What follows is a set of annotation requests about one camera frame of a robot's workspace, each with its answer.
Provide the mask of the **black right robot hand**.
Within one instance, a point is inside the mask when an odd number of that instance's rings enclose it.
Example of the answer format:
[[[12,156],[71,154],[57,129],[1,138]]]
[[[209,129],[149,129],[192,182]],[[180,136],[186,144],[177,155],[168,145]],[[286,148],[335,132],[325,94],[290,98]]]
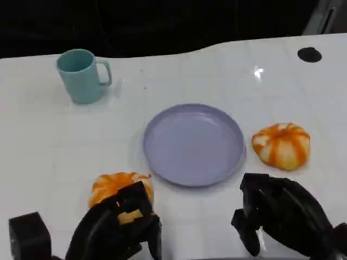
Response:
[[[252,256],[260,253],[259,229],[306,257],[323,248],[323,238],[333,226],[315,197],[298,182],[245,173],[240,190],[243,207],[235,210],[231,225]]]

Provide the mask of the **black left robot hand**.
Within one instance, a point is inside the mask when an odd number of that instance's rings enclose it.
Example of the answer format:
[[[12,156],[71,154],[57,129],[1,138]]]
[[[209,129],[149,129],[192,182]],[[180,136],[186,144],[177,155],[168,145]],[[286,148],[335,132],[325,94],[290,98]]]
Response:
[[[95,204],[74,231],[66,259],[130,259],[146,242],[162,259],[162,225],[138,181]]]

